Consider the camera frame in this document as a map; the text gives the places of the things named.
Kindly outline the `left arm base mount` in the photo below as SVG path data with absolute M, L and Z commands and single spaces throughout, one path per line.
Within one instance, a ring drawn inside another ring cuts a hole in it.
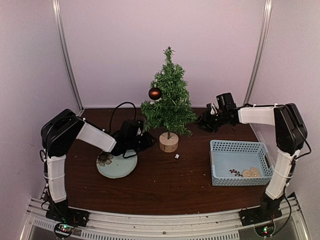
M 56 221 L 53 233 L 61 240 L 69 238 L 77 227 L 86 227 L 90 213 L 69 207 L 68 200 L 50 201 L 45 217 Z

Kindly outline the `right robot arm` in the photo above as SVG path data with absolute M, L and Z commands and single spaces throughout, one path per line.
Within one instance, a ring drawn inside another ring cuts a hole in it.
M 217 104 L 208 103 L 197 118 L 199 129 L 216 133 L 223 125 L 256 124 L 273 126 L 277 159 L 272 177 L 261 197 L 262 206 L 256 210 L 259 220 L 268 220 L 275 212 L 275 204 L 285 197 L 285 189 L 293 176 L 301 149 L 308 145 L 308 131 L 295 103 L 237 106 L 230 92 L 216 97 Z

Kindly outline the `dark red bauble ornament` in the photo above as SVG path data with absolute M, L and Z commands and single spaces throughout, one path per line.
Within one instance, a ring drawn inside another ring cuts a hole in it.
M 160 90 L 160 88 L 158 87 L 152 87 L 149 91 L 148 91 L 148 96 L 151 100 L 153 101 L 157 101 L 161 98 L 162 96 L 162 91 Z

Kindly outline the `blue plastic basket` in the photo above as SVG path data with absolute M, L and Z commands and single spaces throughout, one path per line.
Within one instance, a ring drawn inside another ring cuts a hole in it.
M 213 186 L 244 187 L 264 186 L 273 175 L 266 159 L 264 143 L 254 141 L 211 140 L 210 166 Z M 251 167 L 259 170 L 260 177 L 235 176 L 229 170 L 242 172 Z

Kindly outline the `small green christmas tree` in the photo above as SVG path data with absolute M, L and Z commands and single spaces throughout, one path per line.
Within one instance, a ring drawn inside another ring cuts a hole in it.
M 184 80 L 185 70 L 173 62 L 174 50 L 170 46 L 163 53 L 164 63 L 150 84 L 150 89 L 160 88 L 161 98 L 142 102 L 141 111 L 146 117 L 146 130 L 165 129 L 158 138 L 159 147 L 165 153 L 173 153 L 178 149 L 180 135 L 192 135 L 186 125 L 194 123 L 197 116 Z

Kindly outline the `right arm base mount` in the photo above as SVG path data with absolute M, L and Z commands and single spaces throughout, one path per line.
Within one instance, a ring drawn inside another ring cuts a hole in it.
M 255 225 L 254 230 L 259 237 L 273 236 L 276 233 L 275 219 L 282 216 L 281 201 L 281 198 L 273 200 L 264 196 L 259 206 L 241 209 L 238 214 L 242 226 Z

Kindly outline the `beige burlap bow ornament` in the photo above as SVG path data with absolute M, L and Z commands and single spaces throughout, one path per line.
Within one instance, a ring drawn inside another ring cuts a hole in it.
M 260 172 L 257 168 L 251 166 L 250 169 L 244 169 L 242 174 L 244 178 L 260 178 Z

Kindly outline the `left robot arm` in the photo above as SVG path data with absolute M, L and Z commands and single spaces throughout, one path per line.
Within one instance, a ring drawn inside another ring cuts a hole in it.
M 125 120 L 120 130 L 109 134 L 77 116 L 69 108 L 64 109 L 41 129 L 43 151 L 41 156 L 46 165 L 45 178 L 49 187 L 49 195 L 54 203 L 52 213 L 61 222 L 72 218 L 72 211 L 63 201 L 67 200 L 65 189 L 65 161 L 74 141 L 80 140 L 102 152 L 113 156 L 123 156 L 133 150 L 136 154 L 152 147 L 156 138 L 144 130 L 140 120 Z

